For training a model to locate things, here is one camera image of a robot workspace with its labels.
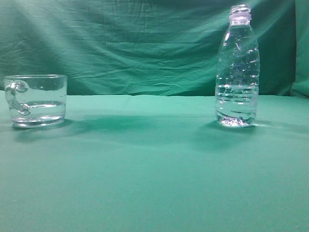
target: water in mug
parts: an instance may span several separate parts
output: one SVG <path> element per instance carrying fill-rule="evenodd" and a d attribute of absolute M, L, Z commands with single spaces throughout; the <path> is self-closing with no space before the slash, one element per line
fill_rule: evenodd
<path fill-rule="evenodd" d="M 13 125 L 16 127 L 37 127 L 63 122 L 66 111 L 66 86 L 55 90 L 29 88 L 26 93 L 17 93 L 16 98 L 27 105 L 29 115 L 21 115 L 10 108 Z"/>
<path fill-rule="evenodd" d="M 10 109 L 14 124 L 38 125 L 44 122 L 48 124 L 64 119 L 65 103 L 61 101 L 29 101 L 30 114 L 21 116 L 16 109 Z"/>

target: green fabric backdrop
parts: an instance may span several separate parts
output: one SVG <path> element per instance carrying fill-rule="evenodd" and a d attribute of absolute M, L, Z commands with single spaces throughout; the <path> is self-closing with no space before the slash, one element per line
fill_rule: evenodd
<path fill-rule="evenodd" d="M 66 74 L 71 95 L 214 95 L 218 47 L 240 3 L 253 8 L 260 93 L 289 95 L 295 80 L 293 0 L 0 3 L 0 76 Z"/>
<path fill-rule="evenodd" d="M 292 95 L 309 97 L 309 1 L 296 1 L 296 82 Z"/>

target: water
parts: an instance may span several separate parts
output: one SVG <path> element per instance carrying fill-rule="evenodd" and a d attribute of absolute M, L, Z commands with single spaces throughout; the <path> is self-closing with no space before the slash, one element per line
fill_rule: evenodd
<path fill-rule="evenodd" d="M 227 127 L 250 126 L 256 117 L 260 61 L 249 21 L 230 25 L 218 56 L 217 121 Z"/>
<path fill-rule="evenodd" d="M 29 101 L 30 114 L 22 116 L 14 108 L 10 109 L 13 126 L 31 128 L 56 125 L 64 121 L 65 103 L 61 101 Z"/>
<path fill-rule="evenodd" d="M 219 123 L 229 127 L 250 126 L 256 116 L 258 86 L 218 85 L 216 115 Z"/>

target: green cloth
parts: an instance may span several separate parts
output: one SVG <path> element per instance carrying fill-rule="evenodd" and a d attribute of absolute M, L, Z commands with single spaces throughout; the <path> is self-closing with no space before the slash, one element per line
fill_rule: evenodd
<path fill-rule="evenodd" d="M 309 1 L 296 1 L 296 82 L 292 94 L 309 97 Z"/>
<path fill-rule="evenodd" d="M 229 10 L 241 3 L 260 45 L 260 94 L 289 95 L 295 80 L 294 0 L 0 3 L 0 76 L 66 74 L 70 95 L 214 95 Z"/>
<path fill-rule="evenodd" d="M 260 96 L 240 130 L 214 97 L 67 103 L 63 124 L 18 130 L 0 91 L 1 232 L 309 231 L 308 99 Z"/>

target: water in bottle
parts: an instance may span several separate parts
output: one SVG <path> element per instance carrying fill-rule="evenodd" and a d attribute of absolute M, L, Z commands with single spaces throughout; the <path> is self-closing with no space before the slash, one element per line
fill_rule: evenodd
<path fill-rule="evenodd" d="M 256 116 L 260 59 L 250 12 L 248 5 L 231 8 L 230 26 L 219 48 L 216 115 L 227 127 L 250 126 Z"/>

